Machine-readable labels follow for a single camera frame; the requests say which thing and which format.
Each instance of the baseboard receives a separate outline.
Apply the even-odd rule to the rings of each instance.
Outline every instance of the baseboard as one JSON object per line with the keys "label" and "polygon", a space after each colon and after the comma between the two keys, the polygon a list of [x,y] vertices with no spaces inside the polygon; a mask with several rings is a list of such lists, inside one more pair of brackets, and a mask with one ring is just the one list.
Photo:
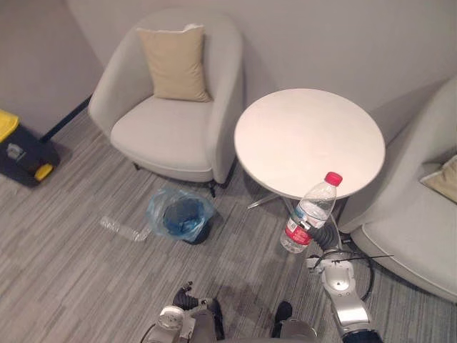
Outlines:
{"label": "baseboard", "polygon": [[89,101],[91,101],[92,95],[90,95],[86,100],[81,102],[73,111],[71,111],[68,115],[66,115],[56,126],[50,129],[45,135],[40,138],[41,143],[46,143],[48,140],[52,138],[57,132],[59,132],[65,125],[67,125],[75,116],[80,114],[88,105]]}

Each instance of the gray wall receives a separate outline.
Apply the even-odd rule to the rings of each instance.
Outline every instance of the gray wall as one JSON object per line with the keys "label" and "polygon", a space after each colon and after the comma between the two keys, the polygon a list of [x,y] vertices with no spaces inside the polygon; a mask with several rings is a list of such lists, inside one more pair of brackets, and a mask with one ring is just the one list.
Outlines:
{"label": "gray wall", "polygon": [[94,89],[103,68],[64,0],[0,1],[0,108],[44,134]]}
{"label": "gray wall", "polygon": [[245,37],[248,104],[309,87],[367,110],[390,140],[457,72],[456,0],[67,0],[102,64],[141,17],[204,4]]}

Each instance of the blue plastic bag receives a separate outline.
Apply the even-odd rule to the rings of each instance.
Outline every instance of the blue plastic bag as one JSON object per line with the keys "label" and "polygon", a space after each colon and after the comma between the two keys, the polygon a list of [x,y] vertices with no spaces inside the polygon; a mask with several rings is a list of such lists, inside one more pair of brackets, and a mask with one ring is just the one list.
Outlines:
{"label": "blue plastic bag", "polygon": [[146,215],[151,232],[192,243],[214,215],[214,206],[194,193],[160,189],[152,196]]}

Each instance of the striped carpet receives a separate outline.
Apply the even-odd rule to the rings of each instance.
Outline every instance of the striped carpet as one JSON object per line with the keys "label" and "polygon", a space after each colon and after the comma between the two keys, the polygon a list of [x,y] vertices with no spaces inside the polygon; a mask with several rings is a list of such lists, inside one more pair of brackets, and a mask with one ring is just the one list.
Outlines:
{"label": "striped carpet", "polygon": [[[247,210],[266,191],[239,165],[213,200],[201,185],[136,171],[85,112],[54,141],[63,161],[39,188],[0,179],[1,342],[139,342],[187,280],[194,281],[194,296],[218,297],[227,337],[268,336],[286,299],[322,342],[340,342],[318,278],[308,274],[302,255],[278,243],[283,203]],[[141,231],[149,199],[161,187],[214,203],[218,214],[203,244],[154,235],[131,242],[99,225],[108,216]],[[364,292],[363,262],[356,276]],[[457,342],[454,304],[380,267],[367,304],[385,342]]]}

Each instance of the table top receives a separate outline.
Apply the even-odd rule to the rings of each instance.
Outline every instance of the table top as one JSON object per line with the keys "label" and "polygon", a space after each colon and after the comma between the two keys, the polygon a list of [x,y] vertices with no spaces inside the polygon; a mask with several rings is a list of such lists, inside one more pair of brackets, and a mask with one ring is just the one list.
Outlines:
{"label": "table top", "polygon": [[384,139],[375,121],[342,96],[287,89],[255,101],[235,129],[238,160],[261,186],[301,199],[337,172],[337,197],[364,188],[379,173]]}

